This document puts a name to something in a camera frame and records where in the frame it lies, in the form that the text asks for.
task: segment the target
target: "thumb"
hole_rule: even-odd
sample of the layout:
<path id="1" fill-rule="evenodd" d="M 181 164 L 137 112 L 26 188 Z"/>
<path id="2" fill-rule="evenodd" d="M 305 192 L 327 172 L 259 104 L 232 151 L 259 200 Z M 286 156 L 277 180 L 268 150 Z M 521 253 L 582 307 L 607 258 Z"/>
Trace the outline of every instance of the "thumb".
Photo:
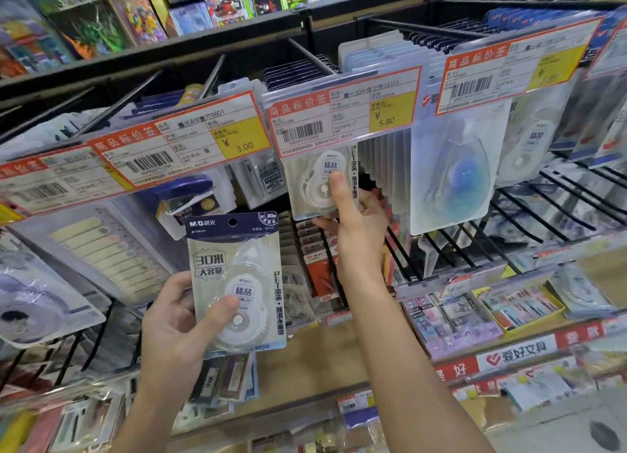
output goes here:
<path id="1" fill-rule="evenodd" d="M 202 356 L 211 340 L 231 322 L 238 308 L 239 298 L 231 294 L 208 307 L 196 327 L 185 335 L 189 354 L 194 358 Z"/>
<path id="2" fill-rule="evenodd" d="M 340 213 L 340 221 L 348 221 L 358 215 L 361 215 L 359 209 L 355 206 L 355 200 L 353 199 L 350 187 L 346 182 L 346 176 L 344 173 L 339 171 L 331 173 L 329 182 L 331 185 L 331 195 L 333 196 L 333 201 L 337 205 L 337 210 Z"/>

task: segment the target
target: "price 5.80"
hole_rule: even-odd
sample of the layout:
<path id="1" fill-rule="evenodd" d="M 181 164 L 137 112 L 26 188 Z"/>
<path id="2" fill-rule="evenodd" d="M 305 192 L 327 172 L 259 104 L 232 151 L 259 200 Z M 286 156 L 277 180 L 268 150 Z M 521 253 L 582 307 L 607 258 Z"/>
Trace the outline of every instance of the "price 5.80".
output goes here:
<path id="1" fill-rule="evenodd" d="M 251 149 L 254 149 L 255 145 L 252 141 L 248 141 L 247 143 L 237 146 L 236 148 L 238 153 L 244 153 L 245 151 L 250 151 Z"/>
<path id="2" fill-rule="evenodd" d="M 381 128 L 383 128 L 385 126 L 390 126 L 391 124 L 394 124 L 394 117 L 392 117 L 392 118 L 382 118 L 381 120 L 379 120 L 379 126 Z"/>

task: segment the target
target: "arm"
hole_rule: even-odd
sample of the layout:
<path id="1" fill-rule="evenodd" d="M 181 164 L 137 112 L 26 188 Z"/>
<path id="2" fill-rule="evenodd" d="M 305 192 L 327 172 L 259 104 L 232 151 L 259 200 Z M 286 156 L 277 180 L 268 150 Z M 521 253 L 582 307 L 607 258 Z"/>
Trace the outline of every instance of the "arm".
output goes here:
<path id="1" fill-rule="evenodd" d="M 389 450 L 494 452 L 433 370 L 380 273 L 388 220 L 379 201 L 360 190 L 360 209 L 340 173 L 331 191 L 341 223 L 316 219 L 338 235 L 339 277 L 346 292 Z"/>
<path id="2" fill-rule="evenodd" d="M 225 296 L 196 325 L 189 272 L 170 277 L 142 322 L 142 367 L 137 397 L 112 453 L 166 451 L 172 425 L 189 399 L 211 339 L 233 318 L 239 299 Z"/>

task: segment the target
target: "hand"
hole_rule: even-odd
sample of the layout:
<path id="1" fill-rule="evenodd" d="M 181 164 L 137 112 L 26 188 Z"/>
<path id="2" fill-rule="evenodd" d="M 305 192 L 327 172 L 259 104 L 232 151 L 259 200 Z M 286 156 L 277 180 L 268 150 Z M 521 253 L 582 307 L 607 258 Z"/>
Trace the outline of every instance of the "hand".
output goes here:
<path id="1" fill-rule="evenodd" d="M 196 324 L 194 298 L 191 292 L 183 294 L 191 283 L 189 271 L 172 275 L 142 322 L 138 394 L 159 399 L 176 411 L 192 393 L 209 342 L 231 322 L 239 308 L 236 296 L 225 296 Z"/>
<path id="2" fill-rule="evenodd" d="M 343 173 L 332 173 L 329 181 L 340 222 L 320 217 L 313 222 L 337 235 L 340 283 L 349 288 L 358 283 L 382 281 L 380 250 L 388 229 L 388 218 L 379 200 L 371 192 L 359 189 L 357 208 Z"/>

